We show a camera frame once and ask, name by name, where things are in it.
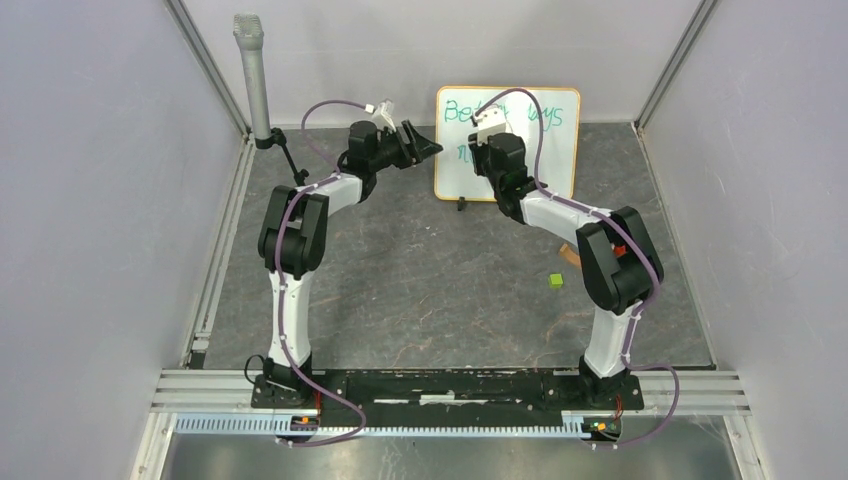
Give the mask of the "yellow-framed whiteboard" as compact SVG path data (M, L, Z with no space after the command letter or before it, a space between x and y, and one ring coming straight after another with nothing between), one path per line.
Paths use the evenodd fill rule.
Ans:
M492 202L488 181L474 173L468 136L471 118L501 87L445 86L437 93L434 193L444 201ZM528 174L554 193L570 198L574 190L579 133L580 94L573 88L529 88L532 98L511 93L496 102L512 131L525 142Z

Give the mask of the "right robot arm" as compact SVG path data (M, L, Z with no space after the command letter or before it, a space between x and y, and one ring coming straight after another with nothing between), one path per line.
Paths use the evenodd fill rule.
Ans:
M663 278L639 212L598 209L546 190L528 173L524 140L511 133L468 138L476 175L490 183L499 210L576 248L584 287L595 304L589 345L578 365L577 392L602 408L630 389L630 346L641 312Z

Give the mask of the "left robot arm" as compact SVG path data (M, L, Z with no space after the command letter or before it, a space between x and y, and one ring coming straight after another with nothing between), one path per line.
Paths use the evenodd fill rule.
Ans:
M258 379L288 406L302 407L314 394L309 296L326 251L330 217L366 200L380 171L418 165L442 150L409 121L398 130L357 121L335 173L315 184L272 191L257 249L272 286L273 339Z

